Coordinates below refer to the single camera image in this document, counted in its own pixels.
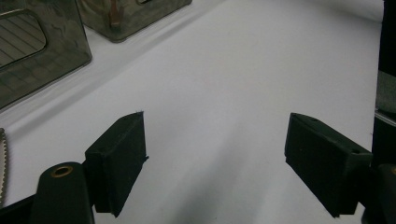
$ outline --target black plastic part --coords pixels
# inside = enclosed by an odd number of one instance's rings
[[[372,167],[380,164],[396,164],[396,127],[375,118],[373,131]]]
[[[85,157],[96,211],[117,217],[147,159],[143,112],[118,119]]]
[[[378,196],[388,224],[396,224],[396,165],[378,166]]]
[[[0,209],[0,223],[27,224],[32,210],[35,195]]]
[[[370,173],[360,173],[356,176],[358,181],[359,202],[366,208],[366,216],[375,219],[379,224],[385,220],[378,198],[378,176],[377,171],[371,169]]]
[[[369,151],[320,120],[291,114],[285,155],[333,217],[355,213],[357,174],[369,172]]]
[[[379,50],[379,70],[396,77],[396,1],[385,0]]]
[[[365,209],[361,217],[361,224],[387,224],[383,214],[371,213],[370,210]]]
[[[61,163],[40,176],[29,223],[94,223],[81,164]]]

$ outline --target ridged surface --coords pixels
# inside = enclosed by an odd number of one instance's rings
[[[0,208],[3,207],[7,187],[7,141],[4,129],[0,129]]]
[[[21,14],[0,20],[0,66],[36,53],[45,45],[46,37],[34,17]]]

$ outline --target gear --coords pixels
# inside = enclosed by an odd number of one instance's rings
[[[4,129],[0,129],[0,208],[6,196],[7,180],[7,141]]]

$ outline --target white backdrop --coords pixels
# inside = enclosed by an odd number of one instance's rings
[[[150,159],[120,216],[96,223],[360,223],[332,217],[285,163],[290,112],[370,149],[381,0],[194,0],[0,114],[7,204],[84,161],[117,118],[145,111]]]

